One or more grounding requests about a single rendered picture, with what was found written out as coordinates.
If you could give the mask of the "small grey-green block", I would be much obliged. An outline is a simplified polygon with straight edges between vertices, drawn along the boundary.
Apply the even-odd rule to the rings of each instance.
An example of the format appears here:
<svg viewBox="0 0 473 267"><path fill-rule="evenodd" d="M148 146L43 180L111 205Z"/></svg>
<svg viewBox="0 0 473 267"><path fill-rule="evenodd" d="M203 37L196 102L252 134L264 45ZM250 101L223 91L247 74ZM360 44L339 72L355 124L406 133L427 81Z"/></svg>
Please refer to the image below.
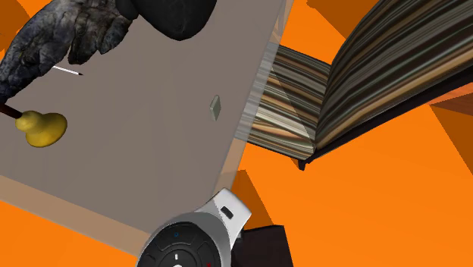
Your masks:
<svg viewBox="0 0 473 267"><path fill-rule="evenodd" d="M213 121L216 121L219 117L219 114L221 112L221 98L219 95L215 95L213 100L211 101L211 104L209 106L210 114L211 114L211 119Z"/></svg>

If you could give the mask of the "grey table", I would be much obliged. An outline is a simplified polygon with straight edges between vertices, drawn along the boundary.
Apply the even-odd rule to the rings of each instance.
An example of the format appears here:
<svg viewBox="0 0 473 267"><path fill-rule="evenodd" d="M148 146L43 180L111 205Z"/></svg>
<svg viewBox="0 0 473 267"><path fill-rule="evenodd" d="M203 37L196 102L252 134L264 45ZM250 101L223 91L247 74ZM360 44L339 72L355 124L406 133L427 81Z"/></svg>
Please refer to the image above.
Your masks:
<svg viewBox="0 0 473 267"><path fill-rule="evenodd" d="M218 0L194 37L174 41L142 18L123 42L73 66L63 61L9 105L57 112L64 136L30 146L0 116L0 201L132 255L168 219L232 184L293 0ZM219 95L221 112L209 106Z"/></svg>

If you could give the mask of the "dark robot stand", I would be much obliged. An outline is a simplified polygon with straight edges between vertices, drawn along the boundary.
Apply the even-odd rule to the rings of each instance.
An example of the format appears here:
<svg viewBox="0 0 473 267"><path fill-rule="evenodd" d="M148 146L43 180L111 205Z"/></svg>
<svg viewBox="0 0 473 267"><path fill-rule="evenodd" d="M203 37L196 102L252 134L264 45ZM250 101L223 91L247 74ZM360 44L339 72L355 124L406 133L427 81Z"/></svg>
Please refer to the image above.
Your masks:
<svg viewBox="0 0 473 267"><path fill-rule="evenodd" d="M293 267L284 226L241 231L231 251L231 267Z"/></svg>

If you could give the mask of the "black rounded object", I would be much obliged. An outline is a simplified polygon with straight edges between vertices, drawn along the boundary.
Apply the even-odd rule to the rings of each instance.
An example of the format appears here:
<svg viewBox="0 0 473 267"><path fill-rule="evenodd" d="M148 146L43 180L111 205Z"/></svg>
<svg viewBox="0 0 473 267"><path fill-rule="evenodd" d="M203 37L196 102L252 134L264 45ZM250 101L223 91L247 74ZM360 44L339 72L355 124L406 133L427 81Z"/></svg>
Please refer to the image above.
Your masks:
<svg viewBox="0 0 473 267"><path fill-rule="evenodd" d="M143 17L165 36L182 41L199 33L207 24L217 0L115 0L128 20Z"/></svg>

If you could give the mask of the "white pen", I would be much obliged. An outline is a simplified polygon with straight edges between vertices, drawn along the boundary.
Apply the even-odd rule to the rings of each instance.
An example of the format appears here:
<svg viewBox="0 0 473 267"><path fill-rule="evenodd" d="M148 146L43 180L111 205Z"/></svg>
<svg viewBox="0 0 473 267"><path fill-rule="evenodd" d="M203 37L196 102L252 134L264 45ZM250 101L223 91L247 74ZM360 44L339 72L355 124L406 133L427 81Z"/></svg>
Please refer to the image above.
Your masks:
<svg viewBox="0 0 473 267"><path fill-rule="evenodd" d="M63 72L66 72L66 73L69 73L69 74L74 74L74 75L77 75L77 76L83 76L82 73L78 72L78 71L72 71L70 69L67 69L67 68L62 68L62 67L59 67L57 65L53 66L52 68L56 69L56 70L59 70L59 71L63 71Z"/></svg>

